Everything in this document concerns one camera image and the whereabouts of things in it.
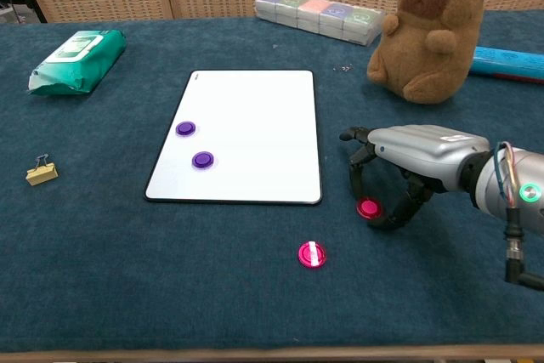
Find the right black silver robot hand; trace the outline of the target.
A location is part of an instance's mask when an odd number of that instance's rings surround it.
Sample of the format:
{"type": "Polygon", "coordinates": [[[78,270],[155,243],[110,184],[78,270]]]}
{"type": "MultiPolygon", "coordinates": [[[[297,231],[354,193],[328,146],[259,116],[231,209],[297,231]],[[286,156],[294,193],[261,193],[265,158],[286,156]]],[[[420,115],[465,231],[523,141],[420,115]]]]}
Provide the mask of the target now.
{"type": "Polygon", "coordinates": [[[494,150],[487,138],[437,125],[403,125],[389,128],[351,127],[340,140],[356,140],[361,147],[348,158],[351,189],[357,213],[375,230],[404,227],[433,194],[465,191],[475,199],[479,175],[494,150]],[[366,194],[363,171],[381,158],[395,165],[407,188],[394,210],[366,194]]]}

